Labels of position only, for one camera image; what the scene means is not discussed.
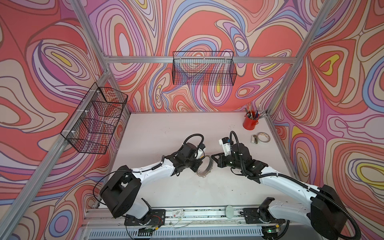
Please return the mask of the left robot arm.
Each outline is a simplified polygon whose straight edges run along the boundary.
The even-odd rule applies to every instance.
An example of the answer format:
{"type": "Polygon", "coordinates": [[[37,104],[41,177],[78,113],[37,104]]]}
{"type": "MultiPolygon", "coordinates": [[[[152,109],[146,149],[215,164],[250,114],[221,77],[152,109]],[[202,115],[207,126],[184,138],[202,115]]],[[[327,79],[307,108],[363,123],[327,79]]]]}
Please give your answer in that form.
{"type": "Polygon", "coordinates": [[[130,169],[121,166],[100,190],[100,196],[114,218],[125,214],[136,219],[144,219],[150,211],[150,205],[138,198],[140,188],[158,180],[179,176],[185,169],[197,172],[202,164],[206,146],[197,147],[185,143],[168,156],[162,156],[160,162],[142,168],[130,169]]]}

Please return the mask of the metal keyring organizer yellow grip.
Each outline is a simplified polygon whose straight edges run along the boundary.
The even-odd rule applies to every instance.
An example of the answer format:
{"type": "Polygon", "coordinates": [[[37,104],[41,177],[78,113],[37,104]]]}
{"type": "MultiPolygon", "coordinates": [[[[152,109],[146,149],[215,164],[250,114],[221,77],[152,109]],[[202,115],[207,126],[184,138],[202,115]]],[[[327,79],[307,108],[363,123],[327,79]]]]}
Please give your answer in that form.
{"type": "Polygon", "coordinates": [[[212,156],[207,155],[207,156],[204,157],[204,159],[205,158],[209,159],[207,167],[203,171],[198,169],[197,172],[196,172],[197,176],[199,176],[201,178],[205,178],[208,174],[210,174],[212,169],[213,169],[213,166],[214,166],[214,160],[212,159],[212,156]]]}

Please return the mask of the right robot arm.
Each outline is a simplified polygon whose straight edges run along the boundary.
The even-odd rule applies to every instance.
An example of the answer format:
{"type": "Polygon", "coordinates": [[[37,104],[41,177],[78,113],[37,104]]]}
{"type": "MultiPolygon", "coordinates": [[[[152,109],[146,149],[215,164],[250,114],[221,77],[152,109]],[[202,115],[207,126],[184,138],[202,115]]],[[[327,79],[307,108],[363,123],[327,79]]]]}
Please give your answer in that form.
{"type": "Polygon", "coordinates": [[[213,155],[219,168],[230,167],[258,184],[272,187],[296,200],[284,203],[268,197],[258,208],[257,216],[263,222],[285,219],[312,227],[328,240],[341,238],[348,218],[345,206],[337,192],[328,185],[308,185],[284,175],[268,164],[254,160],[244,144],[235,144],[228,138],[219,141],[223,153],[213,155]]]}

